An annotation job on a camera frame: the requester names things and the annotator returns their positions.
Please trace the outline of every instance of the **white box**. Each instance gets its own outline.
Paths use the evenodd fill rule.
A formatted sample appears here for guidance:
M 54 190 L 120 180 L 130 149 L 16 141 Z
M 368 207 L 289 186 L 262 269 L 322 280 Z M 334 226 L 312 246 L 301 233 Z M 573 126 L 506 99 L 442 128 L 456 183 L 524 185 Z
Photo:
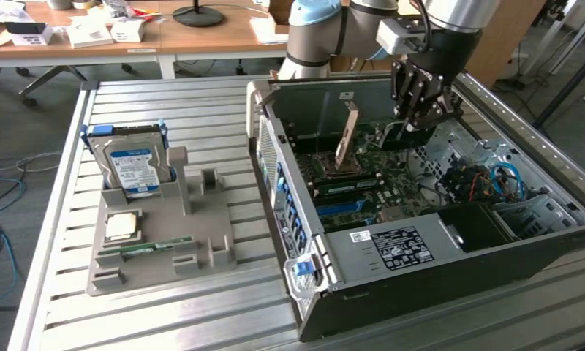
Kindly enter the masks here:
M 113 43 L 108 28 L 102 23 L 72 24 L 66 28 L 73 49 Z
M 114 21 L 110 36 L 116 42 L 141 42 L 145 25 L 142 19 L 121 18 Z
M 52 39 L 53 30 L 52 27 L 45 24 L 45 28 L 41 33 L 34 33 L 34 30 L 30 30 L 30 33 L 24 33 L 25 29 L 18 30 L 16 33 L 10 33 L 10 40 L 13 41 L 14 46 L 41 46 L 48 45 L 49 40 Z

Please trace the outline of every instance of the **red cable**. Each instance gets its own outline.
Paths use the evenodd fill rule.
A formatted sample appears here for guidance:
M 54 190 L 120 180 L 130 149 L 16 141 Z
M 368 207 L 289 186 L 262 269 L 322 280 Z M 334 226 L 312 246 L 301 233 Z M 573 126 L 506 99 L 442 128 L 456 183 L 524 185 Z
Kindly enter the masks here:
M 470 196 L 468 197 L 468 202 L 470 202 L 472 201 L 472 197 L 473 197 L 473 195 L 474 195 L 474 185 L 476 185 L 476 183 L 477 183 L 477 178 L 480 177 L 480 176 L 482 176 L 484 175 L 484 173 L 477 173 L 476 175 L 474 175 L 474 178 L 473 178 L 473 180 L 472 180 L 472 186 L 470 186 Z

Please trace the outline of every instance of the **motherboard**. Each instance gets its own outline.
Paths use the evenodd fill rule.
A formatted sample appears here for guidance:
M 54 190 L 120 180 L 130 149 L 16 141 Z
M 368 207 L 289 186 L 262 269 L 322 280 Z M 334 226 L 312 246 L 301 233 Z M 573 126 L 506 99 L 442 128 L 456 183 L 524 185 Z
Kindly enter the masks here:
M 418 216 L 441 205 L 441 196 L 426 200 L 420 181 L 426 175 L 412 175 L 406 151 L 385 151 L 372 141 L 377 125 L 358 125 L 352 152 L 338 170 L 334 151 L 297 153 L 296 161 L 310 191 L 326 233 Z M 330 140 L 302 140 L 304 145 L 333 144 Z

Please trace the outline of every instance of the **black lamp base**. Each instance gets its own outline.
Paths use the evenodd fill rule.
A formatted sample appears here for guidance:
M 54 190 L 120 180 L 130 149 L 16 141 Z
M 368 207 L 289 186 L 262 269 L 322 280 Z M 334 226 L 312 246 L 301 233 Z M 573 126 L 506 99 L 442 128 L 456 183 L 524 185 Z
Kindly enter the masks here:
M 196 13 L 190 6 L 173 11 L 173 19 L 189 27 L 210 27 L 224 20 L 224 14 L 209 7 L 198 7 L 198 13 Z

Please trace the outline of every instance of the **circuit board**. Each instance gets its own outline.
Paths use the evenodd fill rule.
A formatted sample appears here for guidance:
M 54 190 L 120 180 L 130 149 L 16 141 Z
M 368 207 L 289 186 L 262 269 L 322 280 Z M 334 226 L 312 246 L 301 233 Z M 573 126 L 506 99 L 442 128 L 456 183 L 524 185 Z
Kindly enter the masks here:
M 382 151 L 369 145 L 368 131 L 369 127 L 362 127 L 356 132 L 356 145 L 350 152 L 353 165 L 340 174 L 330 173 L 325 166 L 334 152 L 296 155 L 304 180 L 309 187 L 314 186 L 310 193 L 326 233 L 418 216 L 436 205 L 420 194 L 416 181 L 405 168 L 404 152 Z M 316 185 L 324 181 L 329 181 L 329 185 Z M 372 185 L 368 189 L 356 189 L 353 184 Z

